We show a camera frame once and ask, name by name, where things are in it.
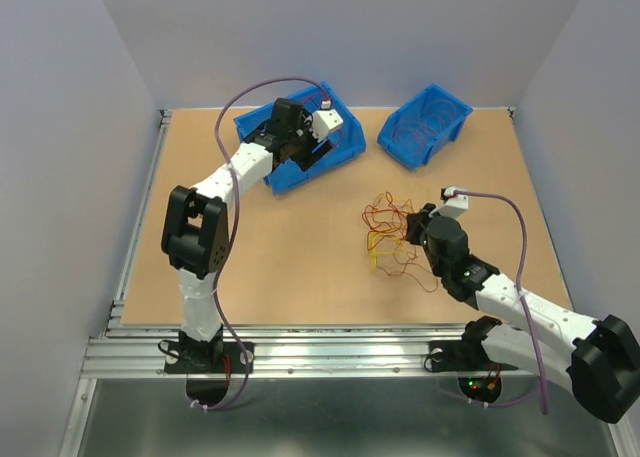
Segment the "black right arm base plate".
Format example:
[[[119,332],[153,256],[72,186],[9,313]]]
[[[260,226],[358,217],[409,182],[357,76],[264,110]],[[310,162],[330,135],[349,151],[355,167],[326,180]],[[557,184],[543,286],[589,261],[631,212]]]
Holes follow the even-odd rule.
[[[427,372],[481,372],[496,370],[499,364],[492,361],[479,343],[463,340],[433,340],[423,360]]]

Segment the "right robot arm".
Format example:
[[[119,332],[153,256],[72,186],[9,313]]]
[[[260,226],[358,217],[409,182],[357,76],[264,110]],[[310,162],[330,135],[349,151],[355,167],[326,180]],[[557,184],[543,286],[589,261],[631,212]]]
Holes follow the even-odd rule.
[[[538,377],[541,390],[555,384],[595,418],[619,422],[639,399],[639,343],[629,325],[563,308],[473,255],[456,219],[465,208],[427,204],[407,217],[406,241],[423,249],[445,291],[483,314],[453,349],[442,348],[432,370],[515,367]]]

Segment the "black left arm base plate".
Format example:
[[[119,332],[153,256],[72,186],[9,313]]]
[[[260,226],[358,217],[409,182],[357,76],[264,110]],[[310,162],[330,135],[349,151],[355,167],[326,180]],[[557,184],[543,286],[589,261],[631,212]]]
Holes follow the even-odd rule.
[[[214,374],[223,375],[243,372],[249,365],[253,371],[252,343],[246,344],[243,352],[236,342],[217,341],[208,343],[180,343],[178,341],[161,340],[158,350],[164,356],[164,372],[170,375]]]

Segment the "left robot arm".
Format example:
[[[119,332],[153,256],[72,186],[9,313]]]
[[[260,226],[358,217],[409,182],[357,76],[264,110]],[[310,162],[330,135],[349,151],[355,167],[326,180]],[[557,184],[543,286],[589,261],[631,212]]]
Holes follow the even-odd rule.
[[[230,251],[228,214],[240,196],[281,164],[309,170],[332,150],[330,135],[343,119],[330,100],[310,112],[291,99],[277,99],[238,150],[206,179],[175,187],[168,200],[161,249],[177,270],[183,322],[175,341],[159,345],[171,374],[211,373],[223,357],[223,320],[214,292]]]

